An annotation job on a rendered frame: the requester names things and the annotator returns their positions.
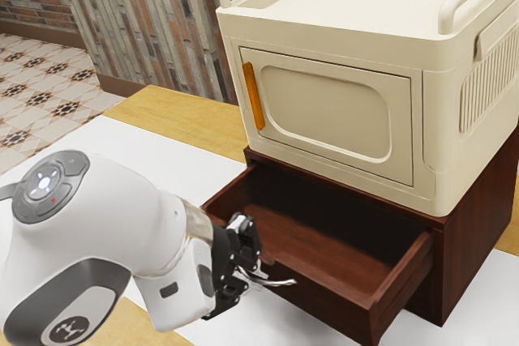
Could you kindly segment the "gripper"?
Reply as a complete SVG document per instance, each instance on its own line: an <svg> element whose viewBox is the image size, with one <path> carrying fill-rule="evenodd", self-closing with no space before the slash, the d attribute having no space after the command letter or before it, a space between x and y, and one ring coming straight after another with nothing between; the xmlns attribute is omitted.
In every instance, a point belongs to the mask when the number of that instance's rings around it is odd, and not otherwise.
<svg viewBox="0 0 519 346"><path fill-rule="evenodd" d="M210 320L237 305L241 296L250 288L251 280L235 265L247 271L258 271L261 244L253 217L236 212L226 229L212 225L212 285L215 308L203 316Z"/></svg>

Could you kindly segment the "dark wooden drawer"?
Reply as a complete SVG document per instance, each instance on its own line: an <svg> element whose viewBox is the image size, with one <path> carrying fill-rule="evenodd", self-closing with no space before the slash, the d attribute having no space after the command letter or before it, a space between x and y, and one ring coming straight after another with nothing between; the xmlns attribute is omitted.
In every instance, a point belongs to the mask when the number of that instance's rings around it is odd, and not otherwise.
<svg viewBox="0 0 519 346"><path fill-rule="evenodd" d="M278 294L362 346L377 346L432 266L427 227L294 169L254 163L204 210L255 219Z"/></svg>

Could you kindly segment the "cream box with lid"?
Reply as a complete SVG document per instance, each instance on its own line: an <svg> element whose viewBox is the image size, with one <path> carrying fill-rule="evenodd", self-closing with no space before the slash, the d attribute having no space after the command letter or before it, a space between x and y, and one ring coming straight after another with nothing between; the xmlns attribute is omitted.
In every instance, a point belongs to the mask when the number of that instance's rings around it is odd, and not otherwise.
<svg viewBox="0 0 519 346"><path fill-rule="evenodd" d="M519 124L519 0L219 0L252 150L446 216Z"/></svg>

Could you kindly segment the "dark wooden cabinet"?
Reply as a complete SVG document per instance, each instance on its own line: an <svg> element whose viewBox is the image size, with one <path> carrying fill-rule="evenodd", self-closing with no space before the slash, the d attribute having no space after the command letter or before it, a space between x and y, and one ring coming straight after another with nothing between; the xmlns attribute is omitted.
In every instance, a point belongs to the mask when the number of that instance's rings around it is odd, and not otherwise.
<svg viewBox="0 0 519 346"><path fill-rule="evenodd" d="M443 217L399 205L334 180L309 173L246 148L249 165L266 165L294 175L298 181L339 190L377 214L391 212L426 225L434 240L434 265L408 304L410 310L438 325L443 324L490 254L512 218L516 170L519 163L519 126L510 135L457 205Z"/></svg>

